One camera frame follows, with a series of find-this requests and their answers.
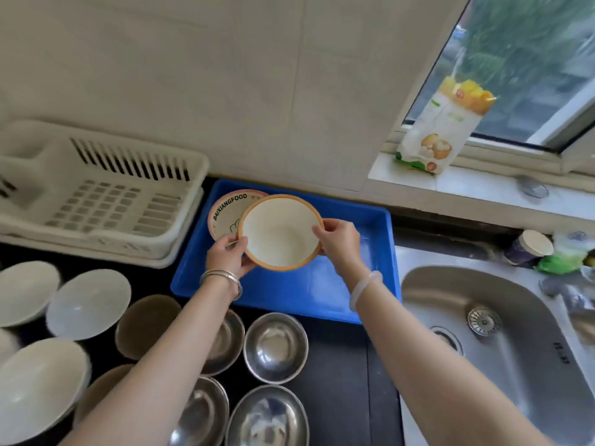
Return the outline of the person's right hand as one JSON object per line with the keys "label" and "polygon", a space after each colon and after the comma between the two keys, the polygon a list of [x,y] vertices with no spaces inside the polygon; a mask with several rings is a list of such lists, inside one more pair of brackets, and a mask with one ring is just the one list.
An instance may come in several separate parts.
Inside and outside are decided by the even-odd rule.
{"label": "person's right hand", "polygon": [[364,264],[360,250],[360,234],[354,224],[341,219],[323,219],[323,226],[336,227],[336,239],[331,250],[323,250],[336,273],[350,290],[371,272]]}

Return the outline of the cream bowl with orange rim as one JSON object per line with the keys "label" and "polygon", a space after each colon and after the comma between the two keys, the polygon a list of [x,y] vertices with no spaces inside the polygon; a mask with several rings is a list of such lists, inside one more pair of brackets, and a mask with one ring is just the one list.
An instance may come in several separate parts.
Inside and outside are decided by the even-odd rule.
{"label": "cream bowl with orange rim", "polygon": [[248,238],[245,253],[252,262],[286,272],[307,265],[321,251],[314,225],[323,226],[323,220],[311,203],[294,195],[275,194],[245,210],[237,234]]}

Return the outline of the person's right forearm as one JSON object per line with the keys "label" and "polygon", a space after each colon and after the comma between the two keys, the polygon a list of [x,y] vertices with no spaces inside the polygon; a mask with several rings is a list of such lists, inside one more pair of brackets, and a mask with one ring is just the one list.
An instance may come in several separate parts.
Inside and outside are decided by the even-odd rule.
{"label": "person's right forearm", "polygon": [[429,446],[553,446],[382,282],[364,289],[356,312]]}

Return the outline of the printed cream bowl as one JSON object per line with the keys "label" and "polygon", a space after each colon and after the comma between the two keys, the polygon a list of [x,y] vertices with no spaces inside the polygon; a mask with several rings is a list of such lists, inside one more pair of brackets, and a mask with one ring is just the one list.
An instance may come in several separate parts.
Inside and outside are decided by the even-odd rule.
{"label": "printed cream bowl", "polygon": [[254,189],[232,191],[214,202],[207,218],[208,230],[213,240],[236,234],[241,217],[254,203],[268,194]]}

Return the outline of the white jade bangle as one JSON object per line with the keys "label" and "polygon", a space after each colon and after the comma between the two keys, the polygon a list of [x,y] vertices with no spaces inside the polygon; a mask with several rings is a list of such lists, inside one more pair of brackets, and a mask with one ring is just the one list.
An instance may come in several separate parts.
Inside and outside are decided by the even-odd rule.
{"label": "white jade bangle", "polygon": [[349,308],[352,312],[356,312],[356,305],[357,302],[359,300],[359,298],[361,297],[364,289],[366,289],[366,287],[368,287],[368,285],[374,281],[383,281],[383,275],[381,272],[374,270],[372,272],[369,273],[369,275],[367,277],[362,278],[353,288],[353,290],[350,293],[350,297],[349,297]]}

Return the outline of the white drip tray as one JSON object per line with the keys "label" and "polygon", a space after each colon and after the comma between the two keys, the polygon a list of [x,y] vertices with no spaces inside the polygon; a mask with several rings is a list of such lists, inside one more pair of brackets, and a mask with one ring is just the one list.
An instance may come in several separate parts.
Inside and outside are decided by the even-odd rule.
{"label": "white drip tray", "polygon": [[32,248],[34,250],[42,250],[52,253],[60,253],[72,256],[80,256],[88,259],[104,260],[108,262],[124,263],[136,266],[143,266],[153,269],[163,269],[172,265],[177,258],[180,249],[182,248],[184,239],[192,226],[194,216],[196,215],[199,206],[204,197],[204,189],[199,188],[197,200],[192,204],[190,212],[184,221],[178,237],[175,239],[171,250],[160,259],[151,259],[145,256],[133,256],[130,253],[114,253],[111,251],[92,250],[88,248],[63,246],[60,244],[52,244],[44,241],[37,241],[33,239],[15,238],[15,237],[0,237],[0,244],[11,245],[19,247]]}

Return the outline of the stainless steel bowl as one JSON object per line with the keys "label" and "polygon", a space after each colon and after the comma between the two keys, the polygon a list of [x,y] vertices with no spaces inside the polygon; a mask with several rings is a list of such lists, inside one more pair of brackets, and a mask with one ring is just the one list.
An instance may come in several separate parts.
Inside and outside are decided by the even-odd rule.
{"label": "stainless steel bowl", "polygon": [[308,336],[301,322],[284,313],[266,313],[245,333],[243,358],[250,374],[260,382],[282,385],[304,368]]}
{"label": "stainless steel bowl", "polygon": [[309,446],[310,428],[297,396],[280,385],[249,391],[230,415],[224,446]]}
{"label": "stainless steel bowl", "polygon": [[221,446],[230,417],[230,404],[223,386],[201,376],[171,433],[168,446]]}
{"label": "stainless steel bowl", "polygon": [[242,354],[245,332],[240,316],[232,309],[227,310],[201,375],[212,377],[229,369]]}

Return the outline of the brown bowl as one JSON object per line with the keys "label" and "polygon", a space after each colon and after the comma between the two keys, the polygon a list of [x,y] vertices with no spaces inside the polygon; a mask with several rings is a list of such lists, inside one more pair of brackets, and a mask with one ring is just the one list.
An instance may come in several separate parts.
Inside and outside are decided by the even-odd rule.
{"label": "brown bowl", "polygon": [[182,311],[170,296],[153,294],[134,302],[115,330],[115,346],[127,359],[138,361],[147,353]]}
{"label": "brown bowl", "polygon": [[110,369],[98,377],[85,390],[74,410],[72,428],[77,427],[93,409],[121,382],[134,364],[126,364]]}

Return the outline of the white plastic dish rack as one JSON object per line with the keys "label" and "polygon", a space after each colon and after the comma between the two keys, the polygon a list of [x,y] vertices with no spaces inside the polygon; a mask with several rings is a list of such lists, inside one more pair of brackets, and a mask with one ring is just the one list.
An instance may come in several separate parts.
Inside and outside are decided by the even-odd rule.
{"label": "white plastic dish rack", "polygon": [[160,259],[209,158],[36,120],[0,127],[0,237]]}

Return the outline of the white ceramic bowl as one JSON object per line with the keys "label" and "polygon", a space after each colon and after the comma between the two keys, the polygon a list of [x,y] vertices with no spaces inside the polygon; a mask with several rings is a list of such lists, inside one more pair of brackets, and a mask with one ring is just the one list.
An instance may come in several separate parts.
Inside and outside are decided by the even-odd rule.
{"label": "white ceramic bowl", "polygon": [[0,446],[13,446],[63,420],[90,382],[84,348],[63,338],[36,341],[0,366]]}
{"label": "white ceramic bowl", "polygon": [[0,367],[21,350],[21,341],[15,333],[0,328]]}
{"label": "white ceramic bowl", "polygon": [[90,339],[114,326],[128,308],[131,285],[120,272],[96,269],[78,275],[53,296],[45,315],[55,337]]}
{"label": "white ceramic bowl", "polygon": [[0,328],[44,315],[61,283],[59,270],[43,261],[22,262],[0,271]]}

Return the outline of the sink drain strainer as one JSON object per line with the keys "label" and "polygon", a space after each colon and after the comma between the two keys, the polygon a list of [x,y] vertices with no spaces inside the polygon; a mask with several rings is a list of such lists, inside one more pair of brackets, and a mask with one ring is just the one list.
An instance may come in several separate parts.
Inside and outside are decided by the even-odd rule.
{"label": "sink drain strainer", "polygon": [[480,337],[491,337],[502,328],[498,314],[485,306],[473,307],[466,315],[469,328]]}

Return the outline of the grey metal disc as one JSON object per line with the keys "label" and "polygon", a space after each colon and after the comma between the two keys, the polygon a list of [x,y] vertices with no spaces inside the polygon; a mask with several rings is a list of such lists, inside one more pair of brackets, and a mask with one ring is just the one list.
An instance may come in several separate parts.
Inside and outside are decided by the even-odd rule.
{"label": "grey metal disc", "polygon": [[514,179],[518,191],[525,196],[539,200],[549,197],[548,188],[540,180],[529,175],[516,175]]}

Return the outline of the grey faucet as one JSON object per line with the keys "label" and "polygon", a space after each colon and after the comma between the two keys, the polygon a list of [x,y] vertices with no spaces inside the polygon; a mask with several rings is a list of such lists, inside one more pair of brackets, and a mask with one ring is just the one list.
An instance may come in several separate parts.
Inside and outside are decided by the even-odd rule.
{"label": "grey faucet", "polygon": [[539,283],[542,293],[560,297],[570,314],[595,313],[595,269],[582,266],[564,275],[550,275]]}

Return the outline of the clear plastic bottle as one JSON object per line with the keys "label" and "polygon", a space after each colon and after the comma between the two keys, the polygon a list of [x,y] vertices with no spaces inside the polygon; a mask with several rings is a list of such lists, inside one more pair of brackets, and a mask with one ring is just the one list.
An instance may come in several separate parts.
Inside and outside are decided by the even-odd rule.
{"label": "clear plastic bottle", "polygon": [[583,260],[595,249],[595,232],[558,230],[553,235],[554,254]]}

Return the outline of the window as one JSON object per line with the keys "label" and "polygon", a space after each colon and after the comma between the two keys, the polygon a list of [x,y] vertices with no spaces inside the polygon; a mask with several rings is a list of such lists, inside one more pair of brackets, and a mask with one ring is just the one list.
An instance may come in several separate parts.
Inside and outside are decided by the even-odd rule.
{"label": "window", "polygon": [[474,159],[595,173],[595,0],[470,0],[391,141],[445,77],[496,97],[466,146]]}

